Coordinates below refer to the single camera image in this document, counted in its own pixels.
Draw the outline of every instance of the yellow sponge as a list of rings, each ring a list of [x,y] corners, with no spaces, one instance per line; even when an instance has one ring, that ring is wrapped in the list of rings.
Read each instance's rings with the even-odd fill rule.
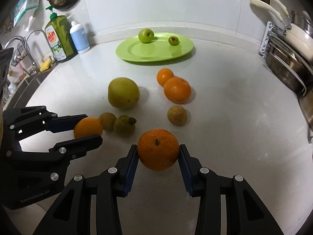
[[[48,70],[50,68],[50,63],[51,63],[51,60],[48,59],[47,61],[45,61],[41,67],[40,67],[40,71],[43,72],[45,70]]]

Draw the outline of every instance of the hand soap bottle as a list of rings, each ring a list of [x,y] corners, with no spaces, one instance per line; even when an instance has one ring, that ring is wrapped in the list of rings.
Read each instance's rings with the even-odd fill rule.
[[[74,19],[74,15],[68,16],[67,19],[71,22],[72,25],[72,28],[69,32],[71,33],[71,37],[77,52],[79,54],[86,53],[90,49],[90,45],[83,25]]]
[[[52,13],[45,32],[56,59],[59,62],[65,62],[77,55],[77,50],[69,32],[71,25],[66,16],[58,16],[52,11],[53,7],[51,5],[46,8],[46,10],[51,10]]]

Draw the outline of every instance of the plastic bag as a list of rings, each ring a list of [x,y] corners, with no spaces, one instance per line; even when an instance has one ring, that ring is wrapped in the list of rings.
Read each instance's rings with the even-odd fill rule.
[[[28,31],[35,20],[33,15],[38,6],[39,0],[19,0],[14,9],[13,26],[16,26],[23,18],[24,31]]]

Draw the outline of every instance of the small orange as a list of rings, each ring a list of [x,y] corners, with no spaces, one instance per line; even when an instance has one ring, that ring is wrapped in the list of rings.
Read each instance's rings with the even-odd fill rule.
[[[141,135],[137,151],[144,166],[159,171],[171,167],[176,162],[179,144],[169,131],[154,129]]]
[[[170,101],[182,104],[189,99],[191,87],[186,80],[172,77],[164,84],[164,94]]]
[[[93,134],[102,135],[103,126],[99,118],[86,117],[80,120],[74,128],[74,138],[81,138]]]
[[[159,83],[159,85],[164,86],[165,82],[167,82],[172,77],[174,77],[174,73],[168,68],[163,68],[157,73],[156,81]]]

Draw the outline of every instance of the metal pot handle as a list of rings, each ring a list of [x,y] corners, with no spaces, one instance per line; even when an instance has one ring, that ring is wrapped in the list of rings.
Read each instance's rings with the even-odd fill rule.
[[[303,96],[306,94],[306,86],[304,84],[304,82],[302,81],[302,79],[298,76],[297,73],[295,73],[295,71],[290,68],[290,66],[288,64],[286,64],[280,57],[278,57],[277,55],[273,54],[272,52],[270,53],[278,62],[280,62],[288,71],[290,71],[290,73],[292,75],[295,76],[295,78],[300,82],[300,84],[303,86],[303,89],[302,89],[302,92],[304,91],[303,93]]]

